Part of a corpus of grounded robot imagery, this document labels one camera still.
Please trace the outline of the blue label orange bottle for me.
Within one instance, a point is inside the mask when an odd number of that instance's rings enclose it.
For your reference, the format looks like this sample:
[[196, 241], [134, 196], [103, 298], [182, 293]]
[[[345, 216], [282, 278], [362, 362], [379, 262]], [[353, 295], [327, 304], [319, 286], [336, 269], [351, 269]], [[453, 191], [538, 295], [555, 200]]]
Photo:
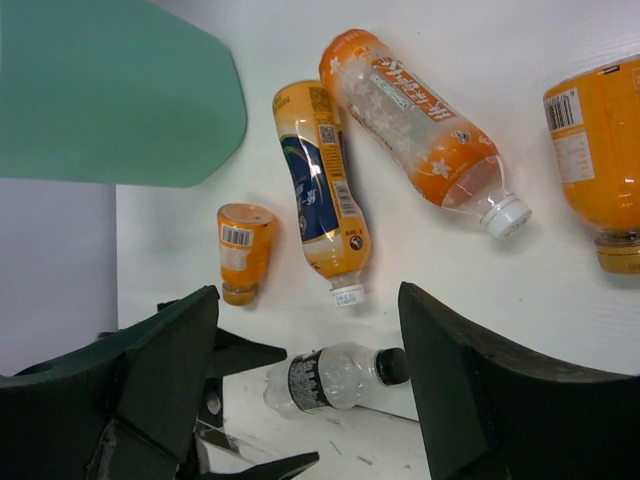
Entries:
[[298, 227], [308, 265], [330, 283], [338, 307], [365, 301], [362, 274], [371, 240], [348, 180], [343, 128], [318, 80], [280, 89], [272, 102], [278, 141], [294, 188]]

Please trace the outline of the small orange bottle left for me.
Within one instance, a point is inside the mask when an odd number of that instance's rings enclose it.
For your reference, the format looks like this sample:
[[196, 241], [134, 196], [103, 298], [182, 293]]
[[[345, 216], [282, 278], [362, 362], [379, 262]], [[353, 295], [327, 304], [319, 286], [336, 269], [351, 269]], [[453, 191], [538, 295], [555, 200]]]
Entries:
[[223, 300], [247, 306], [267, 275], [275, 217], [254, 204], [229, 203], [217, 212]]

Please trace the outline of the small orange bottle right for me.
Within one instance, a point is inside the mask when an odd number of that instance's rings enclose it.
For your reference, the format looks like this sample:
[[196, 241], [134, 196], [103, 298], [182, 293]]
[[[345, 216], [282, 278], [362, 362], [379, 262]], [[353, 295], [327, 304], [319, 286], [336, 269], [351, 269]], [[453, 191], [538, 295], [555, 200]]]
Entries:
[[639, 57], [564, 80], [543, 95], [564, 196], [595, 234], [600, 267], [639, 273]]

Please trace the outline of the small orange bottle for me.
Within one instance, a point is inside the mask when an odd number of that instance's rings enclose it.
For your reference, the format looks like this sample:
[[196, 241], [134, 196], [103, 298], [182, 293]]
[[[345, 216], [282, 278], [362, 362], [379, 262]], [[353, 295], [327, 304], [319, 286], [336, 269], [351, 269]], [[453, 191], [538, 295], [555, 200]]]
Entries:
[[564, 196], [595, 234], [600, 267], [639, 273], [639, 57], [564, 80], [543, 95]]
[[217, 212], [223, 300], [247, 306], [267, 275], [275, 217], [254, 204], [229, 203]]

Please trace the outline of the orange label clear bottle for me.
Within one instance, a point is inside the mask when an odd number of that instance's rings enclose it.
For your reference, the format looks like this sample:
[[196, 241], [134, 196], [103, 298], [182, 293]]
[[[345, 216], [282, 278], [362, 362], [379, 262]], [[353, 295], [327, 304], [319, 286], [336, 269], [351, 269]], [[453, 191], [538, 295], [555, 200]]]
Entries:
[[491, 138], [423, 82], [373, 33], [336, 36], [319, 63], [320, 79], [405, 172], [429, 203], [477, 217], [496, 239], [532, 215], [506, 188]]

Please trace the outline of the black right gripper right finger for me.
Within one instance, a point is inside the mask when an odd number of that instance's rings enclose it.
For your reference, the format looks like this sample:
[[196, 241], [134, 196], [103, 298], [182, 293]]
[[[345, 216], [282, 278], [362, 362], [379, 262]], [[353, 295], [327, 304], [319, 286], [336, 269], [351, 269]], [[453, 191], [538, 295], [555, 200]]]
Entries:
[[635, 479], [639, 379], [539, 353], [404, 282], [401, 334], [434, 479]]

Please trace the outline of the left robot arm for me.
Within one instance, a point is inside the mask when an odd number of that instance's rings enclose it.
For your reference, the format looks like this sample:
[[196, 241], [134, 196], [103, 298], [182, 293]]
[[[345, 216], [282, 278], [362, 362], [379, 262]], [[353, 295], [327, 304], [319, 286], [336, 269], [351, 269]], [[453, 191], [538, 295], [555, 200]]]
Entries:
[[118, 345], [98, 479], [305, 479], [318, 452], [279, 445], [258, 400], [284, 350], [218, 325], [219, 302], [174, 301], [102, 340]]

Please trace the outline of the green plastic bin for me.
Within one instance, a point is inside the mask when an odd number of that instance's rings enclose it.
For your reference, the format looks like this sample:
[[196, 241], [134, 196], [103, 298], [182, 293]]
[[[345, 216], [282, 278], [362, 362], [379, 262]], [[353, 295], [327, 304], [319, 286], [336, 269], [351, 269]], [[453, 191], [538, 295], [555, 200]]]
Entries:
[[227, 46], [152, 2], [1, 5], [5, 177], [191, 187], [247, 123]]

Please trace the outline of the small clear black-cap bottle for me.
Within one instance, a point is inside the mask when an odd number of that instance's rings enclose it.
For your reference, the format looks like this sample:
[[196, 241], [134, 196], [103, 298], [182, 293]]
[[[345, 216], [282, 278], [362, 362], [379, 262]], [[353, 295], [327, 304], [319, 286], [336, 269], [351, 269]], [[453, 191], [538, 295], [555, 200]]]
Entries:
[[293, 356], [266, 374], [263, 398], [286, 419], [350, 410], [384, 397], [410, 380], [401, 347], [371, 348], [353, 342]]

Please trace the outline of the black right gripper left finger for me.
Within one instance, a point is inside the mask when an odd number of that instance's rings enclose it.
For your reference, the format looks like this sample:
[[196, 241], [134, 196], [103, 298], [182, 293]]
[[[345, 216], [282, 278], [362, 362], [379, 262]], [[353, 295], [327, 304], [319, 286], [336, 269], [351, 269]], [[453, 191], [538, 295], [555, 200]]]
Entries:
[[219, 295], [1, 379], [4, 479], [171, 479], [191, 445]]

